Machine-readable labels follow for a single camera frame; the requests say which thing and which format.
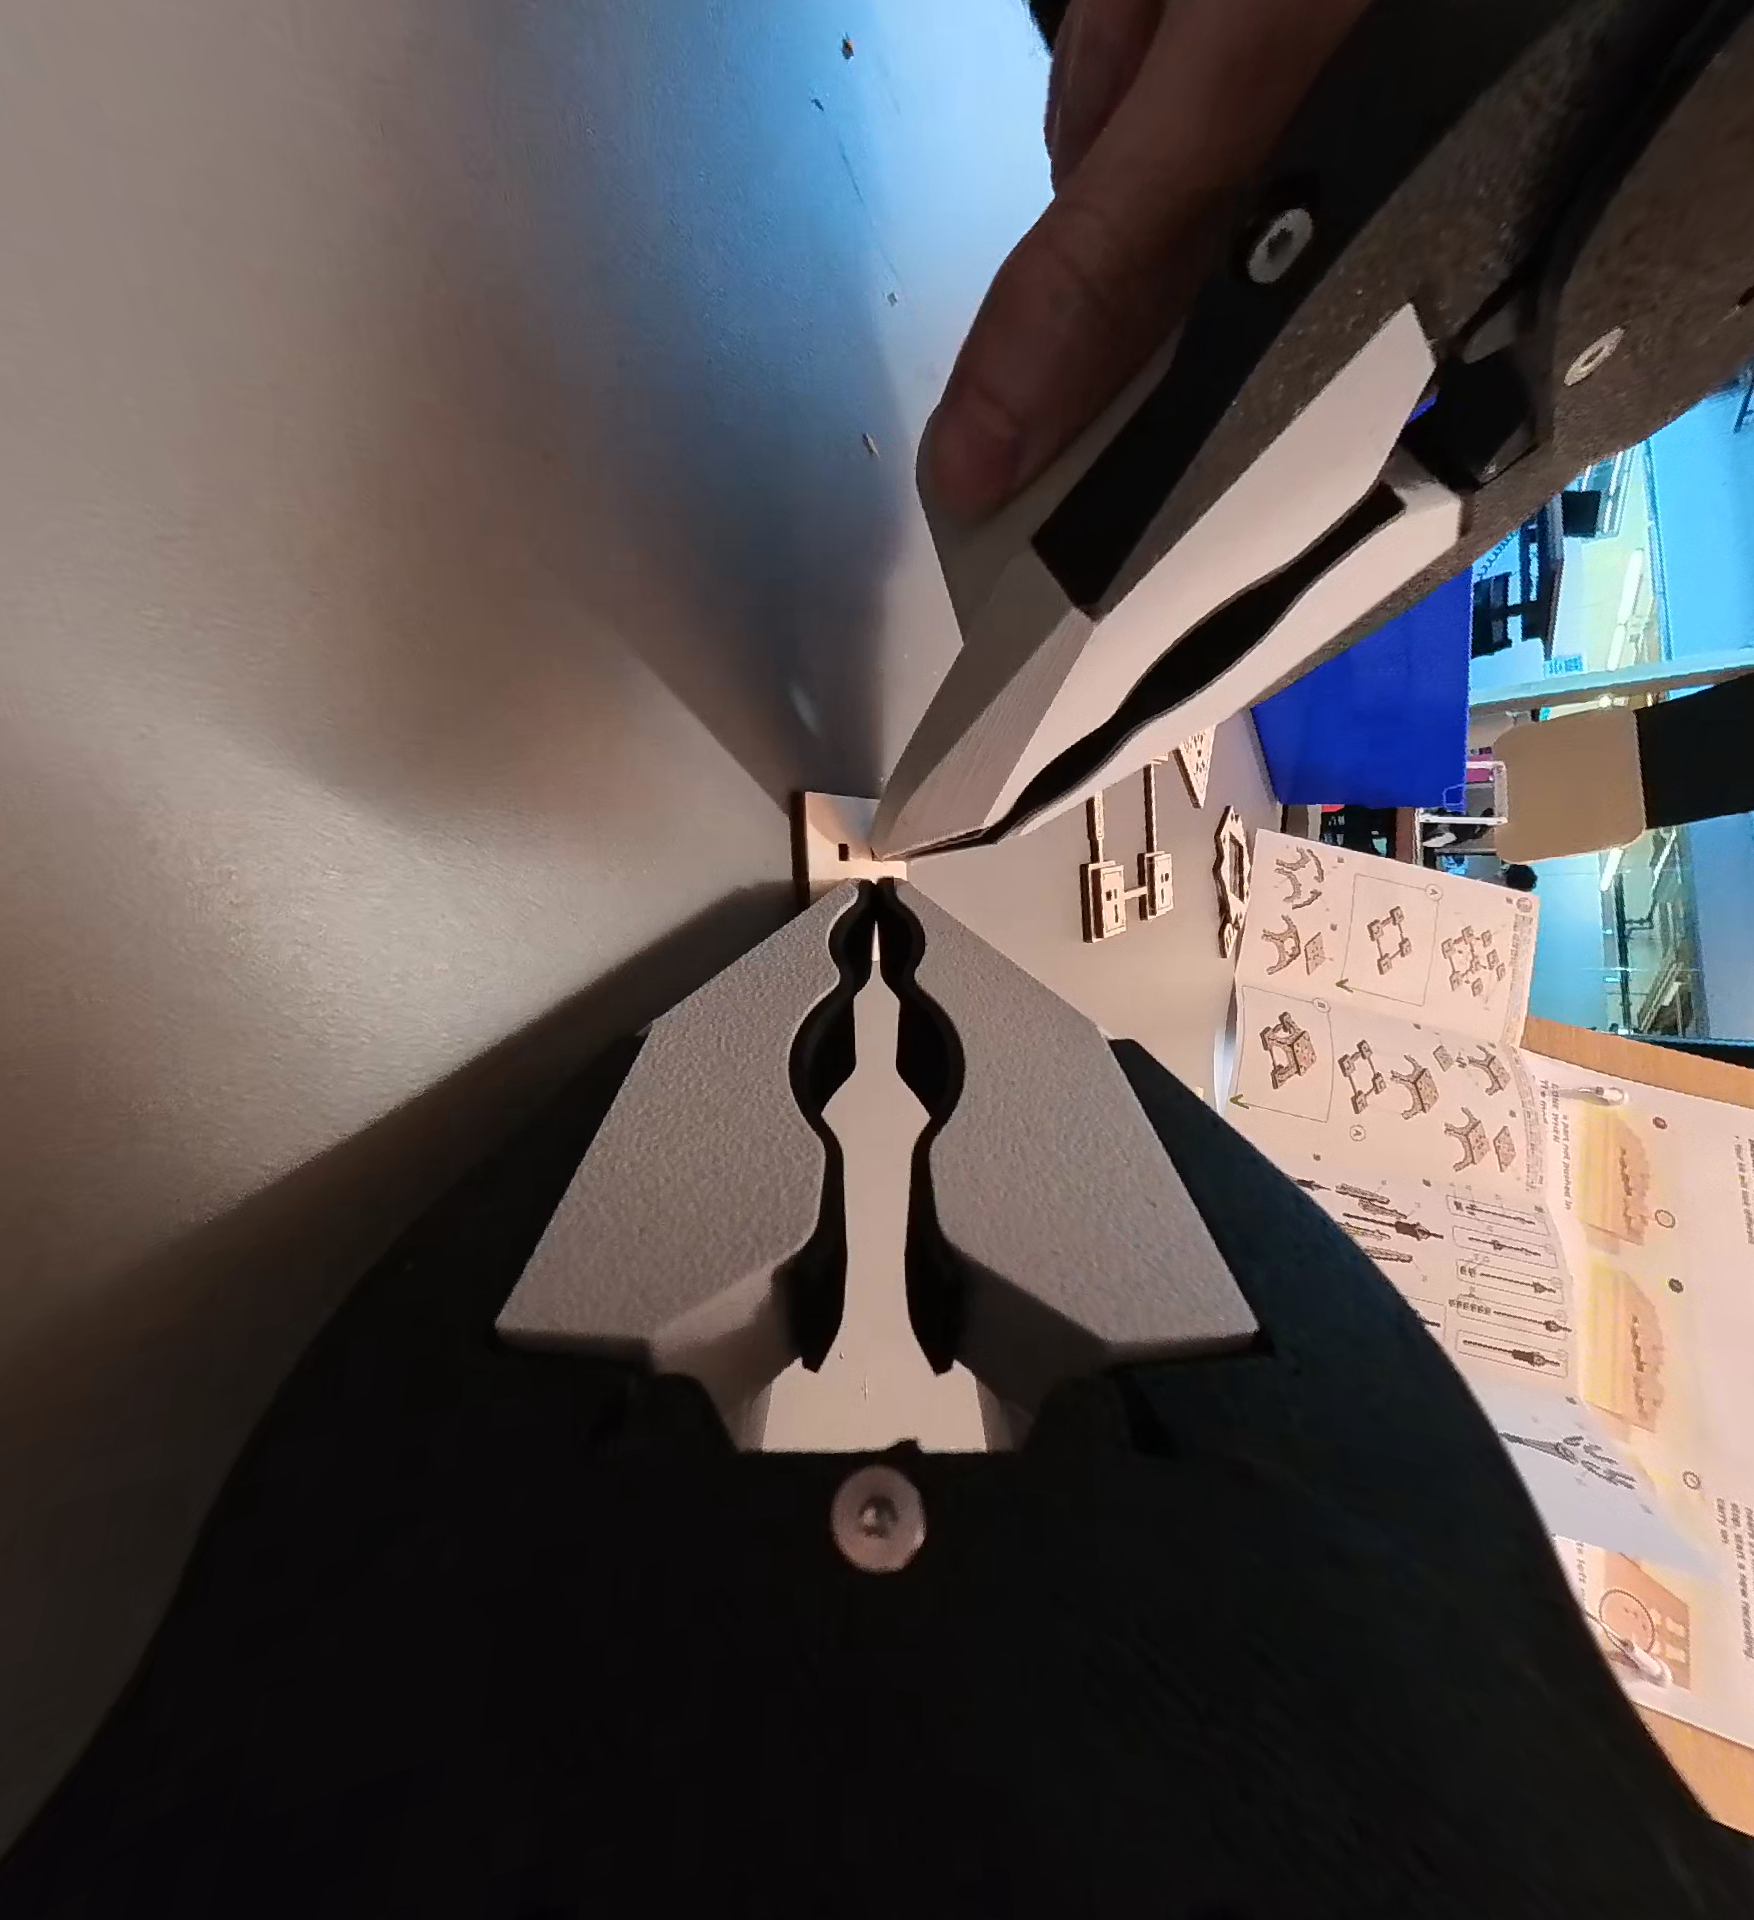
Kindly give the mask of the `white printed guide sheet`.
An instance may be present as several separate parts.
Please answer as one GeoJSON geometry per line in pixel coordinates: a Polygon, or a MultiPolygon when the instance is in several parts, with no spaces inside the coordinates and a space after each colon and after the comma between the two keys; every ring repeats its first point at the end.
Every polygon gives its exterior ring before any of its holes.
{"type": "Polygon", "coordinates": [[[1552,1520],[1643,1708],[1754,1751],[1754,1106],[1531,1053],[1576,1394],[1630,1489],[1552,1520]]]}

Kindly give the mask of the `wooden four-square frame piece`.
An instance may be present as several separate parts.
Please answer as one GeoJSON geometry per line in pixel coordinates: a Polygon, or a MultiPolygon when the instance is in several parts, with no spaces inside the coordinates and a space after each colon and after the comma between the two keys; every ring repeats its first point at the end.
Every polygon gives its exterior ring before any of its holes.
{"type": "Polygon", "coordinates": [[[1081,906],[1084,938],[1091,946],[1126,935],[1133,918],[1155,921],[1176,909],[1176,859],[1159,834],[1159,766],[1151,759],[1142,770],[1143,850],[1133,870],[1105,850],[1105,794],[1098,791],[1085,803],[1089,859],[1081,866],[1081,906]]]}

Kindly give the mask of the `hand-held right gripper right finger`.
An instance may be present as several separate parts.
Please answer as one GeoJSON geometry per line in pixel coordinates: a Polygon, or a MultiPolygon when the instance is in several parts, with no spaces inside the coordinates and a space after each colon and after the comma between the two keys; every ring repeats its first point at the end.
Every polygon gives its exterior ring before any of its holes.
{"type": "Polygon", "coordinates": [[[1066,1382],[1251,1346],[1252,1307],[1104,1030],[905,880],[882,887],[882,967],[926,1115],[903,1285],[931,1366],[1039,1411],[1066,1382]]]}

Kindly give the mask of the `blue plastic bin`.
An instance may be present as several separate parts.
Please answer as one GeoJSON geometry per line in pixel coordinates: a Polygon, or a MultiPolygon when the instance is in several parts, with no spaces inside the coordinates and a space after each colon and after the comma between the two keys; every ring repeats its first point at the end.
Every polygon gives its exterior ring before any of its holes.
{"type": "Polygon", "coordinates": [[[1433,809],[1467,776],[1471,575],[1252,710],[1287,806],[1433,809]]]}

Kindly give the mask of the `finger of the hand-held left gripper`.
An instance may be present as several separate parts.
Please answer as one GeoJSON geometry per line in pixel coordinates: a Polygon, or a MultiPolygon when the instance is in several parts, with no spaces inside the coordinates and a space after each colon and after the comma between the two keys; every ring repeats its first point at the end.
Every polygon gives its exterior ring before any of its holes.
{"type": "Polygon", "coordinates": [[[1264,458],[1102,619],[1016,557],[912,736],[912,852],[1039,827],[1256,704],[1445,557],[1465,511],[1404,454],[1329,516],[1297,505],[1264,458]],[[1283,555],[1297,518],[1320,525],[1283,555]]]}
{"type": "Polygon", "coordinates": [[[1128,588],[1070,587],[1039,532],[1076,451],[971,532],[938,524],[959,659],[879,798],[903,857],[991,843],[1258,701],[1437,559],[1437,482],[1401,443],[1436,370],[1400,306],[1210,505],[1169,505],[1128,588]]]}

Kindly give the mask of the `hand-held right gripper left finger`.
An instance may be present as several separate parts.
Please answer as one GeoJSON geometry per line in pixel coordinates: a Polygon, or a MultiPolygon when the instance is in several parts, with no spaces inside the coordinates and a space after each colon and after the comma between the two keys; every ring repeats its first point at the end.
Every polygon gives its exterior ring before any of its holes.
{"type": "Polygon", "coordinates": [[[818,899],[654,1021],[501,1319],[529,1350],[697,1379],[758,1447],[768,1396],[844,1317],[845,1159],[879,897],[818,899]]]}

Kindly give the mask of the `person's left hand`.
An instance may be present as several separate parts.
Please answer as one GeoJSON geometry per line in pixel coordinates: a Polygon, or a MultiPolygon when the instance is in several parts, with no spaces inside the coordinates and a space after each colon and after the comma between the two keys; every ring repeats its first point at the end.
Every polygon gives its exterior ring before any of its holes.
{"type": "Polygon", "coordinates": [[[920,447],[971,524],[1041,478],[1169,337],[1366,1],[1042,5],[1054,195],[999,267],[920,447]]]}

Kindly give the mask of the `folded paper assembly instructions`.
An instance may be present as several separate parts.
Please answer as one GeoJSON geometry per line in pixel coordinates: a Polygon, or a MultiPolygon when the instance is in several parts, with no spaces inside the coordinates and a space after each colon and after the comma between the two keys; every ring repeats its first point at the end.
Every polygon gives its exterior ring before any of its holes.
{"type": "Polygon", "coordinates": [[[1705,1571],[1585,1396],[1588,1317],[1519,1050],[1535,946],[1535,899],[1263,830],[1218,1092],[1463,1371],[1555,1534],[1705,1571]]]}

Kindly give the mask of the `grey desk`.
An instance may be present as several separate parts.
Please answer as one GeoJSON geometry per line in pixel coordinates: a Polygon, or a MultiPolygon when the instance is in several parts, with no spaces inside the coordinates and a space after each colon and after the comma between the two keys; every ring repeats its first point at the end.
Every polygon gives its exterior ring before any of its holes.
{"type": "Polygon", "coordinates": [[[0,1856],[289,1363],[791,906],[1026,3],[0,3],[0,1856]]]}

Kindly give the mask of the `light wooden side table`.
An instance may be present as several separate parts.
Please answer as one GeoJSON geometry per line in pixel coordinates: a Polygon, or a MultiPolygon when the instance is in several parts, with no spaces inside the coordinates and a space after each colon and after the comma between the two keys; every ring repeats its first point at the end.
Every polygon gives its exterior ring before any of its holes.
{"type": "MultiPolygon", "coordinates": [[[[1524,1046],[1596,1081],[1680,1090],[1754,1111],[1754,1043],[1666,1043],[1531,1016],[1524,1046]]],[[[1754,1839],[1754,1748],[1650,1704],[1640,1715],[1687,1789],[1720,1822],[1754,1839]]]]}

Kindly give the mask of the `small square wooden plate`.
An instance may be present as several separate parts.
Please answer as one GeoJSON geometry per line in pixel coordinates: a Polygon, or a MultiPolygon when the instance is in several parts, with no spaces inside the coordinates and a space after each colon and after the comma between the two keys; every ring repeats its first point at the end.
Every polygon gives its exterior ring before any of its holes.
{"type": "Polygon", "coordinates": [[[882,879],[845,877],[837,866],[836,843],[869,843],[879,803],[876,797],[854,797],[824,791],[801,791],[793,798],[793,873],[795,895],[801,907],[849,883],[882,879]]]}

